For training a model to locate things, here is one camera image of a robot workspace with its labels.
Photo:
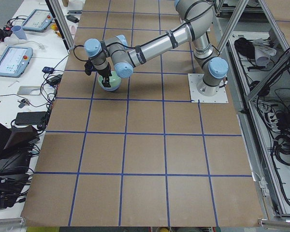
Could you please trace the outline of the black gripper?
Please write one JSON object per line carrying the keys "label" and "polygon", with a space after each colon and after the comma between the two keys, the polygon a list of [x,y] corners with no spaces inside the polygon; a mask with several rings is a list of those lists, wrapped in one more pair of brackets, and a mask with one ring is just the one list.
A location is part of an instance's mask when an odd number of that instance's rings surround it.
{"label": "black gripper", "polygon": [[110,64],[108,64],[102,70],[98,70],[98,68],[96,68],[96,69],[97,69],[98,74],[103,77],[102,78],[102,85],[104,87],[111,87],[111,85],[110,85],[110,78],[109,78],[110,76],[112,76]]}

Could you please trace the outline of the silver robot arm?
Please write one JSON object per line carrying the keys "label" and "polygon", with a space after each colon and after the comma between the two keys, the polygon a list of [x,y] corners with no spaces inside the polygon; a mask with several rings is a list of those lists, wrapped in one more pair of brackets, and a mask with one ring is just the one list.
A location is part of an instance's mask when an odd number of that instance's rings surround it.
{"label": "silver robot arm", "polygon": [[192,42],[194,57],[204,72],[199,84],[201,93],[221,88],[220,82],[227,74],[228,64],[226,60],[214,55],[214,47],[207,37],[207,30],[213,19],[214,3],[213,0],[176,0],[174,7],[182,20],[181,24],[134,47],[128,46],[124,35],[102,41],[88,39],[84,44],[88,55],[85,73],[91,75],[92,72],[97,72],[102,76],[101,84],[104,89],[112,91],[112,68],[119,77],[128,78],[137,66],[184,43]]}

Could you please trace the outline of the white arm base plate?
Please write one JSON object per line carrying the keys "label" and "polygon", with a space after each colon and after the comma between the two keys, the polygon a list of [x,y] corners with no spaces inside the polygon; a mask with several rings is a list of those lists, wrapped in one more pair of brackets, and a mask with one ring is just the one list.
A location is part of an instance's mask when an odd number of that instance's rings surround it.
{"label": "white arm base plate", "polygon": [[221,80],[216,87],[209,87],[203,81],[204,74],[189,73],[188,83],[190,91],[190,101],[192,103],[229,103],[225,87]]}

